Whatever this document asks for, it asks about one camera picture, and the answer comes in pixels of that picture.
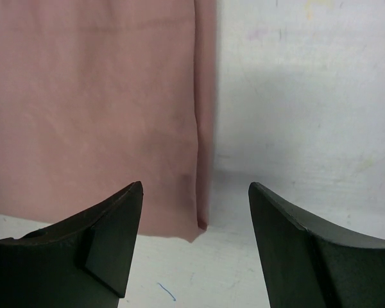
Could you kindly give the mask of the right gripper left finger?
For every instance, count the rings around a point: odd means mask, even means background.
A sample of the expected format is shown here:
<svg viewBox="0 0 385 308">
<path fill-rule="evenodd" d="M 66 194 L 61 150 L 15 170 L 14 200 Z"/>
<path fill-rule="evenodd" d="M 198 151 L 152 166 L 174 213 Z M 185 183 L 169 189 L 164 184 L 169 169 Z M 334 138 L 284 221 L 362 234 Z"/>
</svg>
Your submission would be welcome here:
<svg viewBox="0 0 385 308">
<path fill-rule="evenodd" d="M 124 298 L 142 212 L 134 182 L 48 227 L 0 239 L 0 308 L 117 307 Z"/>
</svg>

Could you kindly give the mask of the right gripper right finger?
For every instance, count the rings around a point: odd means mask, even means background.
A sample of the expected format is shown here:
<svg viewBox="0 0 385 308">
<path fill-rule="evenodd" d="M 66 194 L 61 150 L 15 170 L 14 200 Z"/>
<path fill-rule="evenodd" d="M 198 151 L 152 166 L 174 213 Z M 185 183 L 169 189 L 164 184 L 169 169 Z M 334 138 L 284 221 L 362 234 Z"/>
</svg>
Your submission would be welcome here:
<svg viewBox="0 0 385 308">
<path fill-rule="evenodd" d="M 331 223 L 257 182 L 248 197 L 270 307 L 385 307 L 385 239 Z"/>
</svg>

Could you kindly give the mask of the pink t shirt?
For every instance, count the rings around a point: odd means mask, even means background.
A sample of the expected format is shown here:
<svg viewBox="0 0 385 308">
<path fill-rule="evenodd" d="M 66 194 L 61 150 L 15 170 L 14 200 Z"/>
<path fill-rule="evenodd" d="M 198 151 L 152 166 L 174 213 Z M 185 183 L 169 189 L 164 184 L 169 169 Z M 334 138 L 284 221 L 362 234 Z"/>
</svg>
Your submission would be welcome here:
<svg viewBox="0 0 385 308">
<path fill-rule="evenodd" d="M 143 235 L 209 223 L 215 1 L 0 1 L 0 214 L 56 222 L 140 181 Z"/>
</svg>

